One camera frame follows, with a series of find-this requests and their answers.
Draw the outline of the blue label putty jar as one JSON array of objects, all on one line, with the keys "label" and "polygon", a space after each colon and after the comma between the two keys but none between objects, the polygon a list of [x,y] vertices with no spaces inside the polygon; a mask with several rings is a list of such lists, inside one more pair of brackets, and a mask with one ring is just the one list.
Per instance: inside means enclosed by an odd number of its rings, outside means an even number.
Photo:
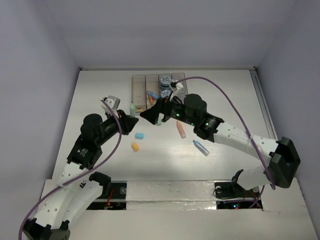
[{"label": "blue label putty jar", "polygon": [[161,98],[170,97],[171,94],[172,94],[172,91],[171,91],[171,90],[165,89],[165,90],[162,90],[162,91],[161,91],[160,97],[161,97]]}]

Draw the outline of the blue highlighter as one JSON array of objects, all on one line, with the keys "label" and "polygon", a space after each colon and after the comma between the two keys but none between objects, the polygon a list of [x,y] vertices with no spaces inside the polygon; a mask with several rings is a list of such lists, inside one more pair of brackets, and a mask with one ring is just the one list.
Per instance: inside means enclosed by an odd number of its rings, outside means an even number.
[{"label": "blue highlighter", "polygon": [[152,98],[154,98],[154,99],[158,99],[159,98],[159,96],[157,95],[157,94],[155,94],[155,93],[153,93],[153,92],[151,92],[151,91],[147,91],[146,92],[150,97],[152,97]]}]

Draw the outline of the teal green marker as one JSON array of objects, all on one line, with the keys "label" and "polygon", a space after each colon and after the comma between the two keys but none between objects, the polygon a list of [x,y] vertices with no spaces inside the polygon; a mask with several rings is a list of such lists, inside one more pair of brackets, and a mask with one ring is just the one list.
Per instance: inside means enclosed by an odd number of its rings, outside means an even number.
[{"label": "teal green marker", "polygon": [[129,107],[129,115],[130,115],[130,117],[133,117],[133,118],[136,117],[136,106],[133,102],[131,102],[130,107]]}]

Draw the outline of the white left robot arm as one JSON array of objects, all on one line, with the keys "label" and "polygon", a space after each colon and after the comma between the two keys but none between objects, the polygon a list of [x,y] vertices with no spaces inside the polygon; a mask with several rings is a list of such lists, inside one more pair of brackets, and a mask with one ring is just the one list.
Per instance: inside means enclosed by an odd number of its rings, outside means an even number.
[{"label": "white left robot arm", "polygon": [[96,170],[102,145],[114,135],[128,135],[138,121],[123,110],[107,115],[106,120],[96,113],[87,115],[56,187],[32,208],[37,211],[33,217],[24,218],[18,238],[69,239],[72,226],[87,207],[112,193],[111,177]]}]

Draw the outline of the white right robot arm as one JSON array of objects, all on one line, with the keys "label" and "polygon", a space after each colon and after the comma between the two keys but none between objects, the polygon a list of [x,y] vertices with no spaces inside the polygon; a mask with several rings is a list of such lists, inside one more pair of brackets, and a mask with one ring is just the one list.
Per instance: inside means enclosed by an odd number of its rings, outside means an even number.
[{"label": "white right robot arm", "polygon": [[207,103],[197,94],[188,94],[184,100],[160,97],[154,106],[140,116],[156,125],[159,116],[162,122],[170,118],[193,126],[193,132],[201,139],[226,145],[263,162],[252,169],[241,169],[233,177],[230,190],[242,196],[249,189],[274,185],[287,189],[291,186],[301,163],[293,141],[287,137],[280,140],[252,135],[238,129],[222,118],[207,111]]}]

